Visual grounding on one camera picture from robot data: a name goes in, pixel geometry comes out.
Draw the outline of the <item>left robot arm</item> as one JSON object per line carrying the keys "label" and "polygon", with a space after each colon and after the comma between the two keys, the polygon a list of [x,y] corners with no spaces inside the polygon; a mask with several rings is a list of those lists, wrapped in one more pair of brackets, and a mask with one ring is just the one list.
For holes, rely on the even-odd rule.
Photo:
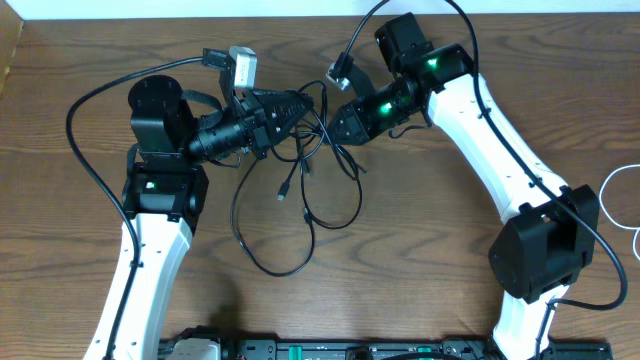
{"label": "left robot arm", "polygon": [[177,272],[207,196],[203,165],[245,148],[263,157],[310,110],[294,90],[247,89],[223,107],[166,75],[130,90],[120,255],[88,359],[155,359]]}

